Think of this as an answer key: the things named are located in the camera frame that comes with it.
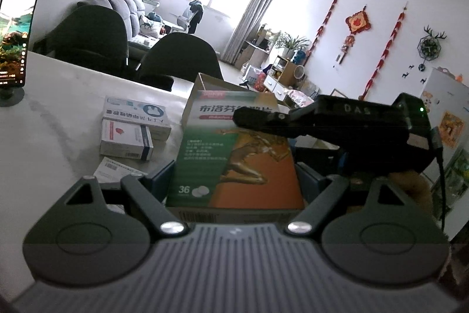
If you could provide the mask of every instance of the gray sofa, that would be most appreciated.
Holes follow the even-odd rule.
[[[145,16],[145,4],[141,0],[85,0],[77,3],[78,7],[97,5],[116,11],[124,20],[127,31],[130,66],[135,68],[149,46],[138,39],[140,33],[140,16]]]

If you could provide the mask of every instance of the blue logo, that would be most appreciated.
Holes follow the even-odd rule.
[[[144,112],[152,117],[161,117],[165,114],[163,110],[155,105],[145,105]]]

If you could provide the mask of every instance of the white pillow with deer print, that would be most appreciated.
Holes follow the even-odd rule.
[[[140,23],[141,34],[159,39],[159,33],[163,27],[163,23],[151,21],[143,15],[140,15],[138,21]]]

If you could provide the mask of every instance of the smartphone screen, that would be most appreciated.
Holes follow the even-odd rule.
[[[1,0],[0,88],[22,87],[37,0]]]

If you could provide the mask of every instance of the triangular cutout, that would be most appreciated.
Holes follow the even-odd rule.
[[[392,204],[395,206],[404,206],[404,203],[386,185],[381,186],[381,190],[379,191],[378,203]]]
[[[84,184],[70,198],[70,200],[67,202],[67,205],[91,203],[93,203],[93,194],[91,192],[91,186],[89,184]]]

